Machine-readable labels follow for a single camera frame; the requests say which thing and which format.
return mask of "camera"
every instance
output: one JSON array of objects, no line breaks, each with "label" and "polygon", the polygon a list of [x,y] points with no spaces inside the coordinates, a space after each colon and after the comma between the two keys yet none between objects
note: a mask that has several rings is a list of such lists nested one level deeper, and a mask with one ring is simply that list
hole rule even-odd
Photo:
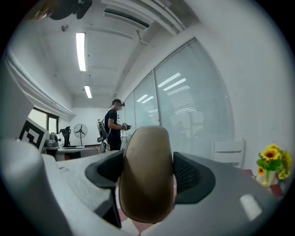
[{"label": "camera", "polygon": [[123,127],[126,127],[126,130],[130,130],[131,127],[132,127],[131,125],[128,125],[128,124],[126,124],[126,123],[123,123],[122,126],[123,126]]}]

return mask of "standing fan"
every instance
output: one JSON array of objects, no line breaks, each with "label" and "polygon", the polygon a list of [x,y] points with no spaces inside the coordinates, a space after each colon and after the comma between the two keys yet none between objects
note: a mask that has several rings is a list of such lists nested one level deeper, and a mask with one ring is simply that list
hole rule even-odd
[{"label": "standing fan", "polygon": [[77,124],[74,128],[74,134],[76,137],[80,138],[82,146],[82,138],[87,135],[87,128],[84,124]]}]

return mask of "black t-shirt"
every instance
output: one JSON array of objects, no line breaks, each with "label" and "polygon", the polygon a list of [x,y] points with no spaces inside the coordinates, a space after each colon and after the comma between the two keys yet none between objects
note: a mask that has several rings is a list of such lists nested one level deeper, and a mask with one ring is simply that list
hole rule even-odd
[{"label": "black t-shirt", "polygon": [[[108,113],[106,114],[106,118],[105,118],[105,128],[106,128],[106,133],[109,133],[109,126],[108,126],[108,122],[109,119],[114,120],[114,124],[118,125],[117,123],[117,112],[115,109],[111,109],[108,111]],[[111,129],[111,133],[109,135],[110,138],[120,138],[120,130],[114,130]]]}]

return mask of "ceiling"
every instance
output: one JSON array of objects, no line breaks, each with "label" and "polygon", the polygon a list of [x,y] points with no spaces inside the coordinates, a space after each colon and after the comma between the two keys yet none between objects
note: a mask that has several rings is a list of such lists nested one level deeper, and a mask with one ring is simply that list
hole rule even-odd
[{"label": "ceiling", "polygon": [[[135,8],[120,2],[129,3]],[[179,4],[171,7],[181,12],[177,10]],[[141,30],[123,21],[104,17],[106,8],[136,17],[150,27]],[[147,14],[138,10],[143,8],[148,10]],[[167,30],[163,27],[162,19],[159,12],[142,0],[93,0],[92,6],[80,20],[76,15],[70,15],[58,21],[50,18],[39,21],[38,35],[54,76],[67,86],[74,100],[87,100],[83,89],[84,85],[89,85],[93,98],[102,98],[101,101],[109,103],[117,95],[120,84],[141,51],[151,47],[148,42],[161,30]],[[69,26],[66,32],[61,30],[62,25]],[[168,22],[168,26],[176,34],[179,33],[173,24]],[[79,70],[76,50],[78,32],[86,33],[86,71]]]}]

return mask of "flower vase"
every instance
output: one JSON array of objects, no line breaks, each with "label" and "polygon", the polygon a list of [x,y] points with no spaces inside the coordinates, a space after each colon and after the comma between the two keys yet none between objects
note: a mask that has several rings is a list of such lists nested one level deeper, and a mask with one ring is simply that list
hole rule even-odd
[{"label": "flower vase", "polygon": [[276,171],[269,171],[268,172],[268,183],[265,183],[266,181],[266,172],[263,175],[258,175],[256,177],[256,180],[258,183],[260,183],[264,187],[269,187],[272,185],[273,180],[275,179],[276,176]]}]

